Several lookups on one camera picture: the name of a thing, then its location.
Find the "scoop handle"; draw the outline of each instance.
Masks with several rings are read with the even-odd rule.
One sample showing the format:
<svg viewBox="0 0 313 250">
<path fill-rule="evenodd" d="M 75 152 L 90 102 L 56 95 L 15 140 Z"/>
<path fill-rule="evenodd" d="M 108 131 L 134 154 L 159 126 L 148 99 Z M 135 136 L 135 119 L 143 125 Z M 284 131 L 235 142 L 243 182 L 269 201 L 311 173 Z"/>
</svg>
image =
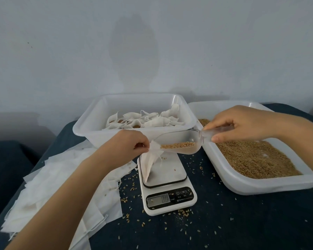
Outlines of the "scoop handle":
<svg viewBox="0 0 313 250">
<path fill-rule="evenodd" d="M 210 130 L 201 130 L 200 133 L 202 134 L 204 139 L 208 139 L 209 141 L 211 141 L 212 137 L 216 135 L 217 133 L 231 131 L 233 129 L 234 129 L 234 125 L 229 125 L 229 126 L 221 126 L 221 127 L 213 128 Z"/>
</svg>

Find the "wall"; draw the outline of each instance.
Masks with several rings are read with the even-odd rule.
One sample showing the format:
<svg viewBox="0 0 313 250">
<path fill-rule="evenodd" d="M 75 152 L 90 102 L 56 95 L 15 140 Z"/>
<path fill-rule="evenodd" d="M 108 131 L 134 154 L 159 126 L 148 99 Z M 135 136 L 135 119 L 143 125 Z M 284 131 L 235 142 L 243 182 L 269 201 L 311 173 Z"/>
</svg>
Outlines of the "wall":
<svg viewBox="0 0 313 250">
<path fill-rule="evenodd" d="M 0 139 L 43 152 L 94 96 L 313 109 L 313 0 L 0 0 Z"/>
</svg>

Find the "clear scoop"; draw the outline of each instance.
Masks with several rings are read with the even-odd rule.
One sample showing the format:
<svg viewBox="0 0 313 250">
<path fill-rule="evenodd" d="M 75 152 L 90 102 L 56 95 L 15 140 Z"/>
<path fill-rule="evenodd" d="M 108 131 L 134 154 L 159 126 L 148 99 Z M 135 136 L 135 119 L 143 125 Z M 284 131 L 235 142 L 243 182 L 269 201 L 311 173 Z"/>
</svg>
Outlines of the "clear scoop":
<svg viewBox="0 0 313 250">
<path fill-rule="evenodd" d="M 213 135 L 233 130 L 234 126 L 222 126 L 210 130 L 183 130 L 161 134 L 154 141 L 161 150 L 170 153 L 194 154 L 200 150 L 204 140 L 211 141 Z"/>
</svg>

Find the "white plastic tub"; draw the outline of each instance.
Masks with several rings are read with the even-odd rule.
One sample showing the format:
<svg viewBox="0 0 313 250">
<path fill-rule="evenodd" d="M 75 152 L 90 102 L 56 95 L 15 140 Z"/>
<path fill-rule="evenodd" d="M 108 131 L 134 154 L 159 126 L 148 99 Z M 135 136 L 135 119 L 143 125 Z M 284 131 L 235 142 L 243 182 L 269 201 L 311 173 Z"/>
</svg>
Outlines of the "white plastic tub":
<svg viewBox="0 0 313 250">
<path fill-rule="evenodd" d="M 256 109 L 271 111 L 259 103 L 247 101 L 208 101 L 194 102 L 189 103 L 188 105 L 197 118 L 195 128 L 199 130 L 201 130 L 203 126 L 198 119 L 207 118 L 211 120 L 217 113 L 235 105 L 245 105 Z M 223 183 L 227 188 L 237 194 L 253 195 L 287 190 L 309 189 L 313 187 L 313 171 L 291 148 L 278 139 L 270 138 L 265 141 L 268 141 L 272 146 L 288 156 L 297 170 L 303 175 L 270 179 L 252 179 L 235 171 L 213 142 L 204 143 L 203 148 Z"/>
<path fill-rule="evenodd" d="M 140 113 L 140 110 L 148 113 L 161 113 L 170 109 L 173 104 L 179 104 L 179 122 L 184 122 L 184 125 L 146 127 L 135 130 L 141 131 L 151 141 L 166 132 L 192 128 L 196 124 L 196 117 L 180 95 L 170 93 L 112 94 L 94 99 L 73 126 L 73 133 L 86 137 L 95 147 L 100 147 L 105 141 L 120 131 L 102 130 L 105 128 L 109 116 L 116 112 L 118 112 L 119 116 L 128 112 Z"/>
</svg>

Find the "brown grain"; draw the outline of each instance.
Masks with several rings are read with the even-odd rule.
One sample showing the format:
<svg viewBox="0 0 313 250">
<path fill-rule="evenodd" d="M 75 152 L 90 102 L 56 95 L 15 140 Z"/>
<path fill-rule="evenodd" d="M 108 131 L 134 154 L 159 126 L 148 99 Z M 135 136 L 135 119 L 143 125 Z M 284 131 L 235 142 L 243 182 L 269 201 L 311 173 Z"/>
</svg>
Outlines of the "brown grain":
<svg viewBox="0 0 313 250">
<path fill-rule="evenodd" d="M 206 126 L 210 122 L 210 120 L 206 118 L 199 119 L 198 121 L 200 121 L 203 127 Z"/>
<path fill-rule="evenodd" d="M 184 147 L 192 147 L 195 145 L 195 142 L 181 142 L 181 143 L 174 143 L 171 145 L 161 145 L 161 149 L 174 149 L 174 148 L 184 148 Z"/>
<path fill-rule="evenodd" d="M 240 174 L 253 179 L 302 175 L 291 160 L 266 141 L 217 143 L 228 163 Z"/>
</svg>

